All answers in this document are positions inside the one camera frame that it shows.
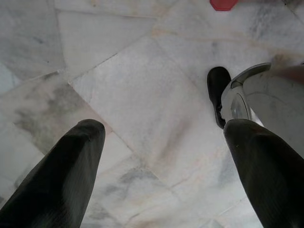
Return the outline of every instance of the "marble floor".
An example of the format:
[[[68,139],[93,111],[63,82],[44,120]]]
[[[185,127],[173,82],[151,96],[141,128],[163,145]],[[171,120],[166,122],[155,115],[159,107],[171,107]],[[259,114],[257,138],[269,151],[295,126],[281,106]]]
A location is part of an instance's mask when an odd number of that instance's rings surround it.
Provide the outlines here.
[[[304,0],[2,0],[0,207],[82,119],[106,126],[82,228],[261,228],[206,77],[304,61]]]

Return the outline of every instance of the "red object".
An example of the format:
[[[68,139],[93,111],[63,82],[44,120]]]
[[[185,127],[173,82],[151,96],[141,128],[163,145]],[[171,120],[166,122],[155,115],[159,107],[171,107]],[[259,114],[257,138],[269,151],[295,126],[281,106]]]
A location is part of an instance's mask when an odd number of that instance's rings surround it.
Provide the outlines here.
[[[210,0],[210,4],[216,11],[230,11],[238,0]]]

